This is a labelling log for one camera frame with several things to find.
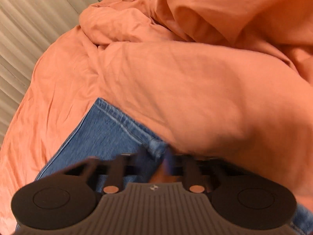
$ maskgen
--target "ribbed gray panel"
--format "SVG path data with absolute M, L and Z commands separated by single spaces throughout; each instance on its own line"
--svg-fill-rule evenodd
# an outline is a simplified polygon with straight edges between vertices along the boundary
M 273 230 L 238 227 L 213 209 L 203 194 L 186 191 L 182 184 L 129 183 L 118 194 L 102 197 L 82 222 L 61 230 L 22 227 L 16 235 L 295 235 L 288 225 Z

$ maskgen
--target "bed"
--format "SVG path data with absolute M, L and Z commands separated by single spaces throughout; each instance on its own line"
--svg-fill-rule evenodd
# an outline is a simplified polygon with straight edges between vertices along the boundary
M 313 0 L 103 0 L 36 63 L 0 151 L 0 233 L 101 97 L 181 153 L 218 155 L 313 211 Z

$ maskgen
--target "blue jeans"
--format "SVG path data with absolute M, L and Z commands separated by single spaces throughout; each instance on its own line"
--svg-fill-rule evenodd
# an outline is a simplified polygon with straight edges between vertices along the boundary
M 140 176 L 126 177 L 126 183 L 148 182 L 160 165 L 167 144 L 151 130 L 98 98 L 58 152 L 39 172 L 36 180 L 88 156 L 110 160 L 122 153 L 136 153 L 142 146 L 148 151 L 147 159 L 142 162 L 143 173 Z M 97 191 L 101 190 L 104 180 L 105 177 L 102 177 Z M 290 225 L 298 234 L 309 235 L 313 231 L 313 214 L 298 205 Z

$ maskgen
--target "white logo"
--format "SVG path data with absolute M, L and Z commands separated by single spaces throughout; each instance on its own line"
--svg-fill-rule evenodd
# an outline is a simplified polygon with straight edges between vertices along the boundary
M 149 188 L 150 188 L 150 190 L 152 190 L 152 191 L 156 191 L 156 190 L 159 189 L 159 187 L 158 187 L 157 185 L 152 185 L 152 186 L 150 186 Z

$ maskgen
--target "beige curtain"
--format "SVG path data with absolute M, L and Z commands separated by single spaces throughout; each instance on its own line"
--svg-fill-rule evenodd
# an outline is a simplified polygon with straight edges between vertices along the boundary
M 38 58 L 98 1 L 0 0 L 0 146 Z

